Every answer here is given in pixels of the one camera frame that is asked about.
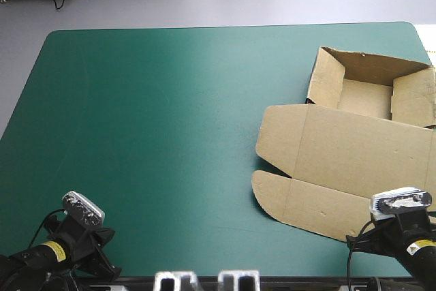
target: open cardboard box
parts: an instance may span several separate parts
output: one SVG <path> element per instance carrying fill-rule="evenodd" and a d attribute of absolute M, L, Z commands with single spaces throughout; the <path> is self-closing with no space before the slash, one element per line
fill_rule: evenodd
<path fill-rule="evenodd" d="M 321 48 L 310 104 L 266 109 L 256 151 L 292 178 L 254 172 L 262 208 L 344 241 L 369 220 L 373 194 L 414 186 L 436 195 L 436 132 L 422 127 L 435 125 L 435 88 L 427 64 Z"/>

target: gray floor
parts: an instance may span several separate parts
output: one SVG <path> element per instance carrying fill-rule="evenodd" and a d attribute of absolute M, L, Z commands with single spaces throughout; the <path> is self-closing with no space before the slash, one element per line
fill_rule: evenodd
<path fill-rule="evenodd" d="M 0 135 L 6 128 L 44 38 L 57 29 L 398 20 L 415 24 L 436 23 L 435 1 L 67 0 L 65 7 L 56 12 L 51 0 L 12 0 L 0 5 Z"/>

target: yellow label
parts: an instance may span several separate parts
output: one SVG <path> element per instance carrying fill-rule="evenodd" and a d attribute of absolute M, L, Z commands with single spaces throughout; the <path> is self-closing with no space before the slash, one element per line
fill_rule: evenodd
<path fill-rule="evenodd" d="M 407 247 L 407 252 L 412 256 L 416 254 L 420 249 L 425 247 L 436 247 L 436 242 L 432 240 L 418 240 Z"/>
<path fill-rule="evenodd" d="M 53 252 L 56 254 L 57 262 L 61 262 L 67 259 L 67 256 L 65 255 L 65 250 L 62 248 L 60 244 L 54 241 L 47 241 L 42 244 L 46 245 L 47 247 L 51 248 L 51 250 L 53 250 Z"/>

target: green mat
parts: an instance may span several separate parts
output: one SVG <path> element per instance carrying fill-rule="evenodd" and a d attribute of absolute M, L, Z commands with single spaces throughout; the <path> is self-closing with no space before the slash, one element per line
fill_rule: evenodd
<path fill-rule="evenodd" d="M 254 170 L 276 172 L 255 154 L 263 111 L 304 102 L 319 46 L 429 63 L 403 22 L 51 33 L 0 142 L 0 254 L 73 189 L 105 210 L 123 275 L 344 275 L 344 243 L 271 219 L 251 191 Z"/>

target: box flap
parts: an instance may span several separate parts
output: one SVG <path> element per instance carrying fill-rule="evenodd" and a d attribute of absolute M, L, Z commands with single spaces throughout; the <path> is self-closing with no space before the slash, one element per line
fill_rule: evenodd
<path fill-rule="evenodd" d="M 251 180 L 260 206 L 276 220 L 345 241 L 370 220 L 370 200 L 296 179 L 256 171 Z"/>
<path fill-rule="evenodd" d="M 340 51 L 328 47 L 323 49 L 346 67 L 345 78 L 378 85 L 392 86 L 395 78 L 430 67 L 425 63 L 389 56 Z"/>
<path fill-rule="evenodd" d="M 344 78 L 338 109 L 364 116 L 390 119 L 392 87 Z"/>
<path fill-rule="evenodd" d="M 394 80 L 392 120 L 422 127 L 436 125 L 436 76 L 433 68 Z"/>
<path fill-rule="evenodd" d="M 433 133 L 429 155 L 429 169 L 427 170 L 427 180 L 424 189 L 433 196 L 433 204 L 430 206 L 430 210 L 436 211 L 436 130 Z"/>
<path fill-rule="evenodd" d="M 321 106 L 337 108 L 345 68 L 323 48 L 318 49 L 307 91 L 307 99 Z"/>
<path fill-rule="evenodd" d="M 307 109 L 307 105 L 268 107 L 256 143 L 258 155 L 284 172 L 293 172 Z"/>
<path fill-rule="evenodd" d="M 430 129 L 322 106 L 271 106 L 256 149 L 295 179 L 370 198 L 424 188 L 432 137 Z"/>

